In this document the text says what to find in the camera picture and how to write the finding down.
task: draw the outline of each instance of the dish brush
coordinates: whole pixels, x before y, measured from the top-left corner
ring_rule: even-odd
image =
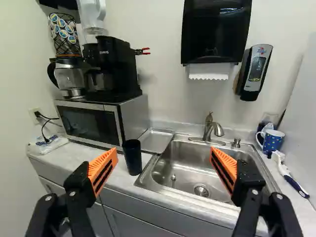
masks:
[[[302,186],[290,175],[288,167],[283,164],[285,161],[285,154],[280,151],[272,152],[271,159],[273,159],[277,164],[277,169],[279,173],[284,177],[284,179],[304,198],[309,198],[310,195],[302,188]]]

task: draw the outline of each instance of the wall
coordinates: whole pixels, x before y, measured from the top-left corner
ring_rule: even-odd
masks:
[[[0,2],[0,232],[24,236],[37,200],[44,194],[25,155],[31,138],[40,135],[29,108],[40,107],[56,116],[51,102],[58,90],[49,82],[46,67],[54,56],[47,17],[35,0]]]
[[[315,60],[316,33],[314,32],[311,34],[280,129],[286,134],[282,146],[282,152],[286,154],[286,165],[294,178],[310,194],[309,201],[316,210],[316,189],[312,178],[316,167],[313,149],[316,133]]]
[[[253,0],[246,47],[274,46],[255,102],[243,102],[233,94],[238,68],[229,81],[187,79],[180,64],[183,4],[184,0],[107,0],[105,26],[110,35],[129,41],[134,48],[151,48],[150,56],[137,57],[137,66],[152,119],[203,123],[208,111],[213,111],[223,126],[254,129],[263,112],[282,114],[307,36],[316,29],[316,2]]]

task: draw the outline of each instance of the black cup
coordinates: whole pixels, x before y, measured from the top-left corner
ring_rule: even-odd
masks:
[[[127,140],[122,146],[128,173],[132,176],[140,174],[142,172],[140,141],[136,139]]]

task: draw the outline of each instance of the metal tray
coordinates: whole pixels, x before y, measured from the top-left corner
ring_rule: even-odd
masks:
[[[141,150],[155,154],[164,152],[174,136],[173,130],[163,128],[149,128],[138,138],[141,143]]]

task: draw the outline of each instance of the microwave window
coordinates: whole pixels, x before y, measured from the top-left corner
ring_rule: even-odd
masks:
[[[57,109],[68,135],[119,145],[114,112],[65,106]]]

